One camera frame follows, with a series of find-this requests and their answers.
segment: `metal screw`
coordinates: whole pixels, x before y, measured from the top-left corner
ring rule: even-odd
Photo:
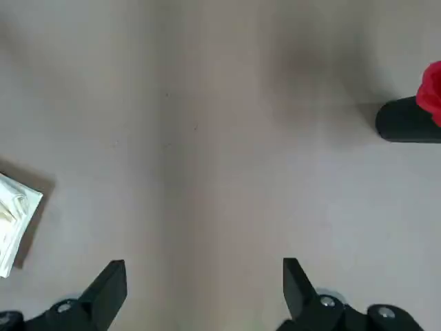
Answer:
[[[58,312],[62,313],[65,312],[66,310],[69,310],[71,307],[69,302],[63,303],[62,305],[60,305],[57,309]]]
[[[325,307],[334,307],[336,305],[335,301],[331,297],[321,297],[320,302]]]
[[[3,316],[3,317],[0,317],[0,325],[5,325],[5,324],[7,324],[7,323],[9,323],[9,316],[8,315],[5,315],[5,316]]]
[[[395,313],[393,312],[392,309],[390,309],[388,307],[378,308],[378,314],[383,316],[385,319],[394,319],[395,318]]]

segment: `floor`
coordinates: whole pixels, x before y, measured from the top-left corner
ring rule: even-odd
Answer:
[[[371,120],[440,59],[440,10],[2,1],[1,171],[47,199],[0,310],[32,317],[125,259],[111,330],[275,330],[298,257],[355,308],[439,329],[441,149]]]

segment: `red object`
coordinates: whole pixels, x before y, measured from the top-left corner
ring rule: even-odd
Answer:
[[[441,127],[441,61],[432,63],[424,71],[416,103],[430,112],[435,124]]]

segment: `white paper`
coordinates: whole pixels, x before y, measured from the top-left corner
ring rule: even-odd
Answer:
[[[0,173],[0,277],[8,277],[43,195]]]

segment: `black plastic part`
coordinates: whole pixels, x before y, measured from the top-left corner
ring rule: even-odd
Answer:
[[[23,315],[20,312],[0,312],[0,331],[20,330],[23,324]]]
[[[385,318],[381,316],[379,313],[381,307],[392,310],[395,317]],[[408,312],[394,305],[372,305],[367,310],[367,315],[371,318],[378,331],[422,330]]]
[[[112,261],[79,299],[60,301],[28,321],[20,312],[0,312],[9,319],[0,331],[106,331],[126,297],[125,263]]]
[[[400,143],[441,143],[441,128],[423,110],[416,97],[386,103],[376,117],[378,134],[387,141]]]
[[[297,259],[283,259],[283,295],[292,319],[318,296]]]
[[[80,296],[79,302],[98,331],[112,324],[127,296],[124,261],[112,261]]]
[[[292,315],[278,331],[422,331],[412,316],[393,305],[373,305],[367,314],[337,298],[317,295],[297,259],[283,259],[283,294]],[[380,314],[389,308],[393,318]]]
[[[326,297],[333,300],[333,306],[324,306],[320,302],[321,297],[317,297],[304,308],[302,314],[296,319],[296,323],[301,325],[303,330],[338,330],[345,307],[337,298]]]

